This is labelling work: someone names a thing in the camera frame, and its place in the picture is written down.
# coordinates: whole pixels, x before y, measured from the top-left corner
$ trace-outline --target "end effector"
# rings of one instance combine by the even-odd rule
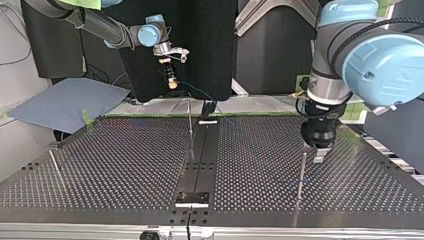
[[[56,0],[25,1],[50,18],[65,20],[77,29],[86,30],[103,39],[110,48],[129,47],[135,50],[137,46],[152,47],[153,55],[157,56],[159,63],[164,66],[169,88],[177,88],[172,60],[186,63],[190,52],[187,49],[172,46],[169,38],[171,28],[166,26],[162,15],[147,17],[144,25],[127,27],[97,10],[76,7]],[[122,0],[104,1],[104,3],[107,2],[118,3]]]
[[[381,28],[375,0],[335,0],[322,10],[307,99],[305,142],[330,150],[348,101],[355,94],[372,109],[394,109],[424,92],[424,38]]]

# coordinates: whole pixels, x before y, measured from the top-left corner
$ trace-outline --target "metal rod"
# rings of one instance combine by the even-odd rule
[[[50,157],[53,161],[54,169],[56,171],[60,171],[59,165],[57,164],[57,161],[56,161],[56,157],[54,156],[53,149],[49,149],[49,154],[50,154]]]
[[[302,162],[300,163],[299,188],[297,190],[298,200],[302,199],[302,187],[303,187],[303,180],[305,178],[306,157],[307,157],[307,153],[303,153]]]
[[[190,137],[193,138],[193,120],[191,117],[191,101],[190,98],[188,99],[188,104],[187,104],[187,111],[188,111],[188,125],[189,125],[189,132],[190,132]]]

